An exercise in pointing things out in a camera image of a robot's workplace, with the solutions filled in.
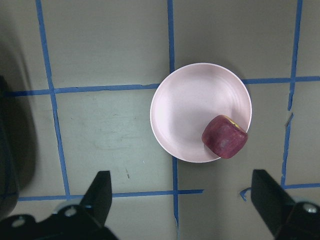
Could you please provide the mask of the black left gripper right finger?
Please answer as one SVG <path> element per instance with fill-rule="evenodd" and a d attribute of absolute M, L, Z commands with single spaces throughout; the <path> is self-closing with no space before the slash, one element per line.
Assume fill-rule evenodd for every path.
<path fill-rule="evenodd" d="M 251 179 L 251 201 L 275 237 L 296 202 L 264 169 L 255 169 Z"/>

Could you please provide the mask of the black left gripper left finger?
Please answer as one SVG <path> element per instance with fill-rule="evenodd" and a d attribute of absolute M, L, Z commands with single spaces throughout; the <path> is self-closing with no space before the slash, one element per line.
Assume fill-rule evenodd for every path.
<path fill-rule="evenodd" d="M 104 226 L 112 205 L 112 183 L 109 170 L 99 171 L 82 200 L 80 206 L 87 210 L 101 226 Z"/>

